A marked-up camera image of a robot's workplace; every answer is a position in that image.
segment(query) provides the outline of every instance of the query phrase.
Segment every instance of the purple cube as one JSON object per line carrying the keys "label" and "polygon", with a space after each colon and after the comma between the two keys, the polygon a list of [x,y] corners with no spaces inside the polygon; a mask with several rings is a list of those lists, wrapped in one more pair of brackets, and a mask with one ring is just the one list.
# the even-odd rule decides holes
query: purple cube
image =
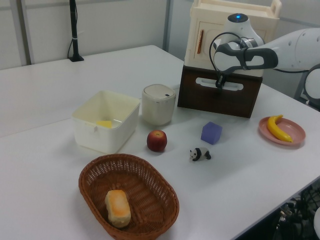
{"label": "purple cube", "polygon": [[201,140],[213,145],[219,141],[221,133],[222,126],[210,121],[202,128]]}

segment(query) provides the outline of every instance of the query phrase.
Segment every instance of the yellow banana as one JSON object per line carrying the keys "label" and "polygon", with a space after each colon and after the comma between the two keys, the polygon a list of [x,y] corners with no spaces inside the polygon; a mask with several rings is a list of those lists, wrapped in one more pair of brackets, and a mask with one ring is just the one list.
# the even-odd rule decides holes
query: yellow banana
{"label": "yellow banana", "polygon": [[278,115],[278,116],[271,116],[268,119],[267,122],[267,128],[269,129],[269,131],[279,140],[281,141],[285,141],[285,142],[293,142],[291,136],[289,134],[287,134],[286,132],[284,132],[283,130],[281,130],[278,125],[276,124],[277,120],[281,119],[283,117],[283,115]]}

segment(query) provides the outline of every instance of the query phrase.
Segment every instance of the apple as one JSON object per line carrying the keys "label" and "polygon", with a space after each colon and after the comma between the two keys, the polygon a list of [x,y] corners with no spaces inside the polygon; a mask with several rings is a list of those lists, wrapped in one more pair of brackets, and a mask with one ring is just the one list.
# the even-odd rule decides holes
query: apple
{"label": "apple", "polygon": [[167,146],[167,135],[164,131],[153,130],[146,138],[146,145],[151,151],[162,152]]}

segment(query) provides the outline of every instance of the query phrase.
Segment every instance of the toy panda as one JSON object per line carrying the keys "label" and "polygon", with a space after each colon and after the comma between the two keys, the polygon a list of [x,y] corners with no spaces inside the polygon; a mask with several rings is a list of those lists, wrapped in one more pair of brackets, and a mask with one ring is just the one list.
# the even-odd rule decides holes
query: toy panda
{"label": "toy panda", "polygon": [[197,147],[193,151],[190,150],[189,160],[198,161],[200,158],[211,159],[210,152],[205,147]]}

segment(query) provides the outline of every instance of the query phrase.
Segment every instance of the wicker basket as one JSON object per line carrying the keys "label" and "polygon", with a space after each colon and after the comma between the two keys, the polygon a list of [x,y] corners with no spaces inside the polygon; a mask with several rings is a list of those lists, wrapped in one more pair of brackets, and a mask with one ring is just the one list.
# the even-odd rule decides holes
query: wicker basket
{"label": "wicker basket", "polygon": [[[95,218],[116,240],[154,240],[179,214],[174,189],[147,161],[129,154],[100,156],[81,172],[79,188]],[[126,193],[131,220],[117,229],[109,224],[105,197],[110,190]]]}

